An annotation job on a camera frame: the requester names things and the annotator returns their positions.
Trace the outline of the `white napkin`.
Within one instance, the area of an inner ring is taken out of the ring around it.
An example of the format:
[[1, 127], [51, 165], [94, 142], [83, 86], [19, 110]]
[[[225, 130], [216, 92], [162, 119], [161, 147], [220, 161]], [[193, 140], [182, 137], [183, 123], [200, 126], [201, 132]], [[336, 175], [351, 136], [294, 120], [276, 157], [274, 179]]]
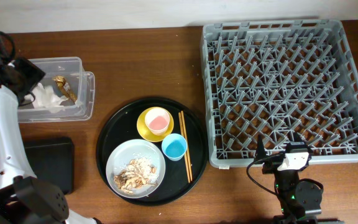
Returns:
[[56, 95], [51, 85], [43, 86], [41, 83], [38, 83], [24, 99], [34, 109], [46, 109], [51, 113], [57, 113], [62, 110], [63, 106], [61, 104], [68, 100], [66, 96]]

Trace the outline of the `gold foil wrapper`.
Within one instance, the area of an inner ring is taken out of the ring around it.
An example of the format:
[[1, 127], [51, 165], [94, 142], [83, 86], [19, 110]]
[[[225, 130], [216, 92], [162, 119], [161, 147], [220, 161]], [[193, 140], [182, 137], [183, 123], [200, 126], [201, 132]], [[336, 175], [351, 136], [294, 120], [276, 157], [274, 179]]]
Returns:
[[73, 103], [76, 103], [77, 101], [77, 95], [74, 93], [74, 91], [71, 89], [70, 84], [67, 82], [66, 78], [63, 76], [55, 76], [52, 78], [52, 80], [57, 84], [58, 89], [61, 91], [61, 93], [69, 98]]

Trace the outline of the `blue cup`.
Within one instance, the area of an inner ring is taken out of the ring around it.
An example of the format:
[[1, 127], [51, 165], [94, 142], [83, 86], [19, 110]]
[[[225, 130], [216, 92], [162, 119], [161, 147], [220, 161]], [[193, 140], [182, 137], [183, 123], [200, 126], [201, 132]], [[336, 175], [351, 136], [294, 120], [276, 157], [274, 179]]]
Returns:
[[179, 161], [184, 156], [183, 143], [181, 134], [169, 134], [162, 141], [162, 151], [171, 161]]

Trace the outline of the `pink cup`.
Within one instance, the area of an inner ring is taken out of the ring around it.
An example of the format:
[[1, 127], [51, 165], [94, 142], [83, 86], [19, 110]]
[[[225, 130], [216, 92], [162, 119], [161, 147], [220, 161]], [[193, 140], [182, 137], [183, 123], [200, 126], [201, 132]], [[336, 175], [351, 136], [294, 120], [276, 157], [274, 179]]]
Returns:
[[145, 124], [152, 134], [161, 136], [170, 124], [170, 116], [166, 109], [161, 107], [151, 108], [146, 112]]

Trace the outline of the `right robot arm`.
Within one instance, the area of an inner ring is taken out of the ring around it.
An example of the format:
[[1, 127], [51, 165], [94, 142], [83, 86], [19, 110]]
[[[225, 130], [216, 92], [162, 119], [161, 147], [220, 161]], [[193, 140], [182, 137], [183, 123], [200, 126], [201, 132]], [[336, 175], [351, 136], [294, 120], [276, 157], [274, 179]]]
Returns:
[[[312, 153], [309, 145], [295, 133], [284, 151], [269, 156], [262, 136], [258, 135], [255, 157], [247, 166], [246, 174], [258, 187], [278, 198], [282, 214], [273, 217], [274, 223], [342, 223], [341, 220], [317, 218], [322, 213], [324, 186], [316, 180], [299, 177], [299, 173], [309, 166]], [[249, 169], [259, 164], [263, 174], [274, 175], [274, 190], [264, 187], [250, 175]]]

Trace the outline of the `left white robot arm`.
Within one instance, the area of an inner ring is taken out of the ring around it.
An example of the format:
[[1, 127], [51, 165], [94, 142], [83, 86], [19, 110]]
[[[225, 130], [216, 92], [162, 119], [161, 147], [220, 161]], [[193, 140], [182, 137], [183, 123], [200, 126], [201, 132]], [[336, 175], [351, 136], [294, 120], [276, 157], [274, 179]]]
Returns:
[[45, 72], [5, 42], [13, 39], [0, 31], [0, 223], [99, 223], [70, 210], [62, 190], [32, 170], [17, 110]]

